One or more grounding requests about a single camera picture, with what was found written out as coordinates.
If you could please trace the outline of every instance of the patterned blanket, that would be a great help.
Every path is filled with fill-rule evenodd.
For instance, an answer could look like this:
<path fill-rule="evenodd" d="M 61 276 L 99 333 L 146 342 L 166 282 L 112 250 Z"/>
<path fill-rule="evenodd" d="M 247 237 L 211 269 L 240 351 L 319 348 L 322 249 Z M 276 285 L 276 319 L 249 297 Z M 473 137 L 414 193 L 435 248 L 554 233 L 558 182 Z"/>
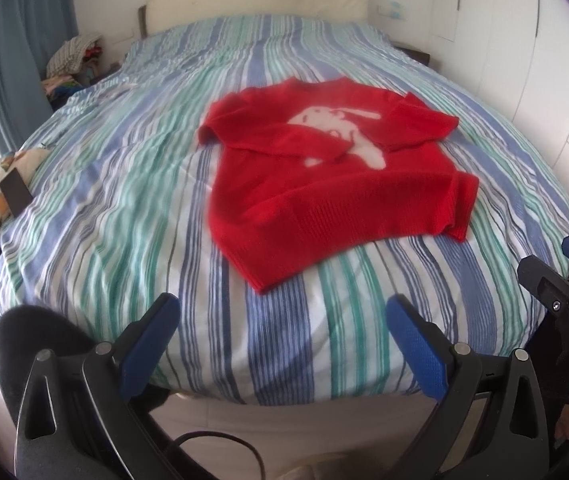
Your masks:
<path fill-rule="evenodd" d="M 468 240 L 379 240 L 256 294 L 212 243 L 220 147 L 194 134 L 214 100 L 291 76 L 411 91 L 460 117 L 442 146 L 480 179 Z M 536 254 L 569 275 L 569 202 L 535 149 L 367 25 L 251 16 L 173 28 L 73 96 L 27 142 L 40 144 L 52 153 L 36 198 L 0 233 L 0 315 L 40 304 L 113 340 L 169 291 L 183 315 L 154 381 L 175 390 L 269 405 L 411 392 L 385 326 L 390 295 L 405 294 L 451 340 L 503 355 L 543 317 L 517 283 L 519 260 Z"/>

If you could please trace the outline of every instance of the bed frame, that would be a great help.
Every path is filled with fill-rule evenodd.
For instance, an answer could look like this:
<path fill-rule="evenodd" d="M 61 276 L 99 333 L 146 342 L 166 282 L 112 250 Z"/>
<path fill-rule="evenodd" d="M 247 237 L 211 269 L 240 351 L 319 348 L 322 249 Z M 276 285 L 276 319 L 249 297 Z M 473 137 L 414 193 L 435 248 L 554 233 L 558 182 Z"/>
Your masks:
<path fill-rule="evenodd" d="M 329 22 L 366 22 L 369 0 L 149 0 L 138 9 L 146 38 L 186 23 L 243 14 L 295 14 Z"/>

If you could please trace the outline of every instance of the metal screw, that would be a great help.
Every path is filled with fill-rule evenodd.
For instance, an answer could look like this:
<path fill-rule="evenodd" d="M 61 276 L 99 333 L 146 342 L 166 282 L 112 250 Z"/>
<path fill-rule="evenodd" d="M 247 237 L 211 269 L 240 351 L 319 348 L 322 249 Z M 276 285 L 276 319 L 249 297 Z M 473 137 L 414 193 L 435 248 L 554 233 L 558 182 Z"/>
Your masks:
<path fill-rule="evenodd" d="M 111 351 L 111 343 L 108 341 L 103 341 L 96 346 L 96 354 L 107 355 Z"/>
<path fill-rule="evenodd" d="M 36 354 L 36 359 L 38 361 L 46 361 L 49 357 L 51 357 L 51 350 L 49 350 L 48 348 L 45 348 L 44 350 L 40 350 Z"/>
<path fill-rule="evenodd" d="M 460 355 L 469 355 L 471 353 L 471 347 L 466 343 L 456 343 L 453 345 L 453 349 L 455 350 L 456 354 Z"/>
<path fill-rule="evenodd" d="M 521 348 L 518 348 L 515 350 L 515 358 L 518 361 L 526 361 L 529 359 L 529 354 L 527 354 L 526 350 L 523 350 Z"/>

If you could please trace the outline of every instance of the white wardrobe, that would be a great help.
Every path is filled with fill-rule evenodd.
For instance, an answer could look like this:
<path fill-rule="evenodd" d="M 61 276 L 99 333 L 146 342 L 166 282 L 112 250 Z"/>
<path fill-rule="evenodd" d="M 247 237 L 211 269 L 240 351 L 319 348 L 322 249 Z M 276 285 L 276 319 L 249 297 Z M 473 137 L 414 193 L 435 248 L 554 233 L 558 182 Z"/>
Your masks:
<path fill-rule="evenodd" d="M 432 66 L 512 120 L 569 194 L 567 0 L 433 0 Z"/>

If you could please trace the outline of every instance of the blue curtain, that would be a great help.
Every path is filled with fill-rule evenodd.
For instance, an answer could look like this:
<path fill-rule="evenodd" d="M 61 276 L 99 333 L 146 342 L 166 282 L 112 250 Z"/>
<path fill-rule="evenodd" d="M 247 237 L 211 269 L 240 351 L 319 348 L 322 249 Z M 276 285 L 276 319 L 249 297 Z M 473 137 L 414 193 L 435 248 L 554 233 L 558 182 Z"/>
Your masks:
<path fill-rule="evenodd" d="M 77 35 L 73 0 L 0 0 L 0 153 L 20 148 L 52 114 L 40 80 Z"/>

